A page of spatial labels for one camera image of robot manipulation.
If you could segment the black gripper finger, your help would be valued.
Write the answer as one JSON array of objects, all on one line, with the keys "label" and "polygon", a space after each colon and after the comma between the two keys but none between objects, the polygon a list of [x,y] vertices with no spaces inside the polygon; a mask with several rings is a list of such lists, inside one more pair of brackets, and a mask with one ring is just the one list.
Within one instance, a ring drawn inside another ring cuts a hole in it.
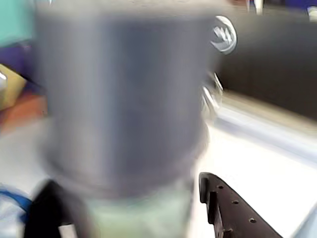
[{"label": "black gripper finger", "polygon": [[212,173],[199,174],[200,202],[216,238],[280,238],[234,189]]},{"label": "black gripper finger", "polygon": [[91,216],[83,201],[52,179],[45,181],[26,214],[25,238],[60,238],[62,225],[74,225],[78,238],[94,237]]}]

